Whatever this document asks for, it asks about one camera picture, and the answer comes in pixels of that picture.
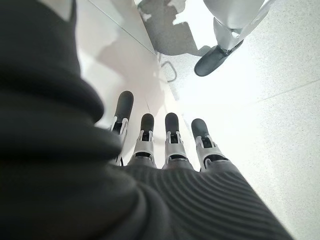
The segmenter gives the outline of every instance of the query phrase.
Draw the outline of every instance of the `ribbed fabric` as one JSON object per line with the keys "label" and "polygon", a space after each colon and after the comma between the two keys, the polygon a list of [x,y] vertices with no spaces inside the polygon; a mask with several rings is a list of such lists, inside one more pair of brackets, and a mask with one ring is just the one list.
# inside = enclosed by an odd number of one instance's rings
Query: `ribbed fabric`
{"label": "ribbed fabric", "polygon": [[170,239],[292,239],[237,171],[121,169],[164,199],[172,218]]}

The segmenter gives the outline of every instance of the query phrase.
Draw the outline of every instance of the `black fingertip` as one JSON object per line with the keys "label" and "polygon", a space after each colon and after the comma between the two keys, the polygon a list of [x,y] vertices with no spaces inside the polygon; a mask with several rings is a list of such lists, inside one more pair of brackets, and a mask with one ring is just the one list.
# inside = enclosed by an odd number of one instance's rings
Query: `black fingertip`
{"label": "black fingertip", "polygon": [[145,133],[148,133],[149,131],[154,131],[154,125],[155,125],[155,119],[154,116],[152,116],[150,113],[146,113],[141,118],[141,128],[140,130],[143,130]]}
{"label": "black fingertip", "polygon": [[198,136],[205,137],[209,135],[208,128],[205,121],[203,121],[200,118],[197,118],[192,121],[191,129],[192,129],[194,139],[196,139]]}
{"label": "black fingertip", "polygon": [[130,91],[123,91],[116,105],[115,116],[117,116],[117,122],[121,122],[126,118],[129,120],[132,107],[134,105],[134,95]]}
{"label": "black fingertip", "polygon": [[170,112],[165,116],[165,132],[167,133],[169,131],[171,133],[179,131],[178,116],[173,112]]}

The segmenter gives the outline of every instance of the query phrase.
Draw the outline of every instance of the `white floor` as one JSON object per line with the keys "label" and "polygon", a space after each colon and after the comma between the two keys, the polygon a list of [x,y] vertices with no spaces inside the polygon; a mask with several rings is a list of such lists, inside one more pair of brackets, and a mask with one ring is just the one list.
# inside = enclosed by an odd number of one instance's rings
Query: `white floor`
{"label": "white floor", "polygon": [[[211,28],[211,40],[212,22],[195,22],[210,20],[210,13],[199,1],[183,5],[169,3],[179,6],[173,22],[186,21],[181,24],[188,24],[197,49],[210,45],[203,29]],[[319,10],[318,0],[278,0],[243,45],[206,77],[194,74],[199,56],[160,56],[167,79],[176,78],[170,87],[186,125],[194,118],[206,121],[223,153],[298,240],[320,236]],[[162,33],[170,44],[174,32]]]}

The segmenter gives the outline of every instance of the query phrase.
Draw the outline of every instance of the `speckled floor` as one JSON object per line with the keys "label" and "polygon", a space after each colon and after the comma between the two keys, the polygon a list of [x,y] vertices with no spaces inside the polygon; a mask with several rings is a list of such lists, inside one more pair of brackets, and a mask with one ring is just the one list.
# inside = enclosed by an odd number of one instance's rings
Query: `speckled floor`
{"label": "speckled floor", "polygon": [[203,118],[290,233],[319,239],[320,1],[276,1],[243,45],[206,77],[193,70],[206,45],[216,44],[204,4],[164,0],[138,8],[154,48],[165,53],[159,60],[167,79],[175,79],[170,86],[187,126]]}

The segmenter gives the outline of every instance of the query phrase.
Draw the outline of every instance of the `floor seam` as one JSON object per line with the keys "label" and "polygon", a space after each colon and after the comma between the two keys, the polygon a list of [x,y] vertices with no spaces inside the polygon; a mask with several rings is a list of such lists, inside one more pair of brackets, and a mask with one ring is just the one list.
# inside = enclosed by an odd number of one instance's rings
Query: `floor seam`
{"label": "floor seam", "polygon": [[134,36],[132,36],[127,30],[125,30],[121,25],[117,23],[116,20],[114,20],[112,17],[110,17],[108,14],[106,14],[100,7],[98,7],[95,3],[93,3],[91,0],[88,0],[89,3],[91,3],[93,6],[95,6],[100,12],[102,12],[104,15],[106,15],[110,20],[112,20],[115,24],[117,24],[123,31],[125,31],[127,34],[129,34],[134,40],[136,40],[140,45],[142,45],[145,49],[147,49],[150,53],[156,56],[154,52],[152,52],[149,48],[147,48],[145,45],[143,45],[138,39],[136,39]]}
{"label": "floor seam", "polygon": [[261,102],[263,102],[263,101],[265,101],[265,100],[269,100],[269,99],[272,99],[272,98],[274,98],[274,97],[280,96],[280,95],[282,95],[282,94],[289,93],[289,92],[291,92],[291,91],[294,91],[294,90],[300,89],[300,88],[305,87],[305,86],[307,86],[307,85],[314,84],[314,83],[316,83],[316,82],[318,82],[318,81],[320,81],[320,79],[317,79],[317,80],[313,80],[313,81],[307,82],[307,83],[305,83],[305,84],[302,84],[302,85],[299,85],[299,86],[293,87],[293,88],[291,88],[291,89],[289,89],[289,90],[286,90],[286,91],[283,91],[283,92],[280,92],[280,93],[274,94],[274,95],[272,95],[272,96],[266,97],[266,98],[261,99],[261,100],[259,100],[259,101],[255,101],[255,102],[251,103],[250,105],[254,105],[254,104],[261,103]]}

